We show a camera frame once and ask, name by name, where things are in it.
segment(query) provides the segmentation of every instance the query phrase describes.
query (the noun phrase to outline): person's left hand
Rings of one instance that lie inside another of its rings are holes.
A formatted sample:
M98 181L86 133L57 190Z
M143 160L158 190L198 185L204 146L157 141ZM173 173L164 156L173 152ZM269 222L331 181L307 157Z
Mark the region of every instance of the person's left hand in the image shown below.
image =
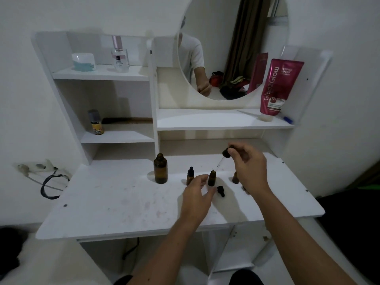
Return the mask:
M211 93L212 85L208 80L202 82L198 87L198 92L201 93L203 96L208 97Z
M209 191L202 196L201 189L206 184L209 176L199 175L195 177L183 192L183 202L179 219L182 220L194 232L206 217L212 197L216 187L209 188Z

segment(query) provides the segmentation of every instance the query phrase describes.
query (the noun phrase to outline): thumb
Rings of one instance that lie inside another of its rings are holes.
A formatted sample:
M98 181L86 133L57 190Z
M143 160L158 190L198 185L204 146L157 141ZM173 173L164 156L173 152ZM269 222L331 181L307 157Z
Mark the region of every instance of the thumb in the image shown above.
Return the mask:
M228 148L228 153L231 155L232 159L235 162L235 168L239 167L243 162L242 158L240 157L240 154L238 151L236 151L234 148Z
M204 195L204 197L206 198L207 201L210 202L211 204L211 201L212 201L212 197L215 195L216 193L216 187L212 187L209 189L209 191Z

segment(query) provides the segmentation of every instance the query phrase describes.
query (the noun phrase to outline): person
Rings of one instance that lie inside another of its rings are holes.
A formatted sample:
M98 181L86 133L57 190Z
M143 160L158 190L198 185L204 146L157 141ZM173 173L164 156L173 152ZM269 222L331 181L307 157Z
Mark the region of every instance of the person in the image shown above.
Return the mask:
M266 158L245 143L233 142L228 152L235 162L241 184L258 204L267 229L278 248L294 284L356 284L316 243L271 191L267 181ZM208 175L192 180L183 192L180 217L154 256L131 278L128 285L172 285L175 283L186 244L206 217L216 189L202 196ZM234 273L230 285L263 284L250 270Z
M186 17L183 19L181 28L185 25L185 20ZM211 93L212 86L206 76L201 42L188 34L179 33L178 56L181 69L186 79L191 83L191 77L194 71L197 91L203 96L208 97Z

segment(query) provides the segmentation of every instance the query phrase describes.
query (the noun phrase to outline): t-shirt sleeve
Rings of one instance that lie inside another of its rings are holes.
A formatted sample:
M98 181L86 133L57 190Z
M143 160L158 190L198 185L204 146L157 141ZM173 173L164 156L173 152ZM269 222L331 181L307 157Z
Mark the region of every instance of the t-shirt sleeve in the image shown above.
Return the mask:
M204 67L204 59L203 59L203 48L201 42L194 38L194 50L191 56L191 67L192 69L196 69L198 67Z

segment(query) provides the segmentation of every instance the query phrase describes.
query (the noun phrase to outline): black pants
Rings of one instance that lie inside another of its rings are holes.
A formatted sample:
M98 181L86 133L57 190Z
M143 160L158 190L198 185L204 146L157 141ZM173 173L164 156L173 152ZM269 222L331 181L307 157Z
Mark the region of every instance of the black pants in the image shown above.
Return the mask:
M127 275L115 282L114 285L126 285L131 279L132 275ZM230 280L230 285L264 285L260 278L248 269L241 269L236 271Z

